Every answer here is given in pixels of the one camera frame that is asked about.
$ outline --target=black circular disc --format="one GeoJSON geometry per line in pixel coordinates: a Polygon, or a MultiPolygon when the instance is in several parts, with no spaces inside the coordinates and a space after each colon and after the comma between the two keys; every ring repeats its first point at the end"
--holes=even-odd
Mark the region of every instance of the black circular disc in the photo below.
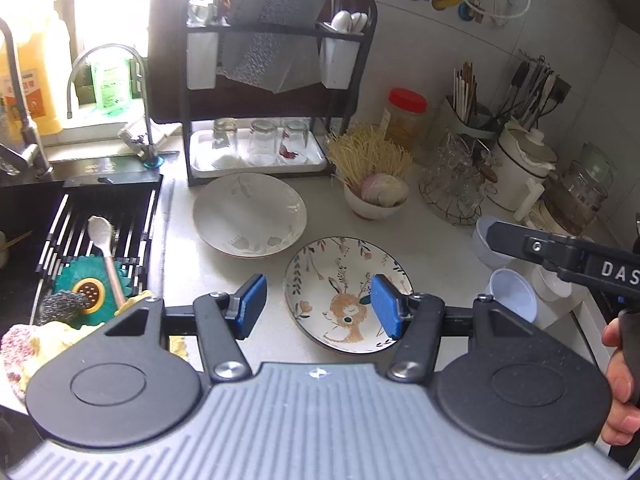
{"type": "Polygon", "coordinates": [[[54,440],[107,449],[167,432],[191,413],[200,393],[196,371],[157,338],[94,333],[37,371],[26,405],[54,440]]]}
{"type": "Polygon", "coordinates": [[[453,423],[518,452],[560,451],[597,438],[611,397],[595,366],[546,338],[496,341],[438,374],[436,401],[453,423]]]}
{"type": "Polygon", "coordinates": [[[71,391],[94,406],[116,406],[135,399],[146,387],[146,375],[135,366],[104,363],[81,371],[71,381],[71,391]]]}

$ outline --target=white tray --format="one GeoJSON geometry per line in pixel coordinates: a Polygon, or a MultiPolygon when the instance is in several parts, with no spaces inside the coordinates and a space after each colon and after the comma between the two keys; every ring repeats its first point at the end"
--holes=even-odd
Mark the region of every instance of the white tray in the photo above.
{"type": "MultiPolygon", "coordinates": [[[[211,130],[199,130],[191,136],[191,170],[197,178],[211,178],[234,173],[313,173],[326,168],[324,153],[316,138],[309,133],[306,146],[306,162],[304,164],[283,164],[278,157],[272,166],[252,166],[246,162],[246,152],[249,147],[249,128],[238,128],[238,152],[242,160],[236,168],[219,170],[211,165],[213,150],[211,148],[211,130]]],[[[282,135],[282,128],[278,128],[278,138],[282,135]]]]}

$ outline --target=white tile wall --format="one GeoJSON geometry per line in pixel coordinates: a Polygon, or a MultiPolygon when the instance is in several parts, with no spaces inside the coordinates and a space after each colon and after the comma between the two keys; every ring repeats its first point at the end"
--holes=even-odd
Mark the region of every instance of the white tile wall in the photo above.
{"type": "MultiPolygon", "coordinates": [[[[560,146],[575,123],[607,59],[617,19],[606,0],[532,0],[529,13],[504,28],[491,19],[463,22],[457,7],[429,2],[376,0],[380,13],[357,116],[377,122],[388,90],[421,92],[432,107],[450,91],[453,67],[474,62],[481,101],[496,105],[519,64],[519,49],[543,54],[572,92],[540,122],[548,142],[560,146]]],[[[493,10],[493,0],[481,0],[493,10]]]]}
{"type": "Polygon", "coordinates": [[[599,146],[618,173],[600,216],[623,247],[636,239],[635,215],[640,212],[640,35],[620,25],[604,67],[583,110],[562,143],[564,162],[575,157],[584,142],[599,146]]]}

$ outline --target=blue gripper pad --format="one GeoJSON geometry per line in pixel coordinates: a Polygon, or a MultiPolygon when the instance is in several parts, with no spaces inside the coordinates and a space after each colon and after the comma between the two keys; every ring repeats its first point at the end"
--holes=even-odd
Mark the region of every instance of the blue gripper pad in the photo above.
{"type": "Polygon", "coordinates": [[[236,339],[245,339],[267,303],[267,279],[262,274],[255,274],[238,289],[234,300],[239,301],[234,335],[236,339]]]}
{"type": "Polygon", "coordinates": [[[384,274],[371,280],[371,304],[378,320],[391,339],[402,337],[405,300],[384,274]]]}

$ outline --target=drinking glass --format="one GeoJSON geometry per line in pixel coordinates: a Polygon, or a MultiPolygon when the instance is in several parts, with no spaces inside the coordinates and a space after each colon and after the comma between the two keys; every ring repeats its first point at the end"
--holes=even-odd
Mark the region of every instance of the drinking glass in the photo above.
{"type": "Polygon", "coordinates": [[[233,119],[216,119],[213,123],[212,165],[234,168],[238,165],[238,127],[233,119]]]}
{"type": "Polygon", "coordinates": [[[278,129],[266,119],[251,123],[247,160],[252,166],[272,166],[276,163],[276,141],[278,129]]]}
{"type": "Polygon", "coordinates": [[[304,164],[309,130],[303,121],[291,120],[284,123],[278,154],[283,164],[304,164]]]}

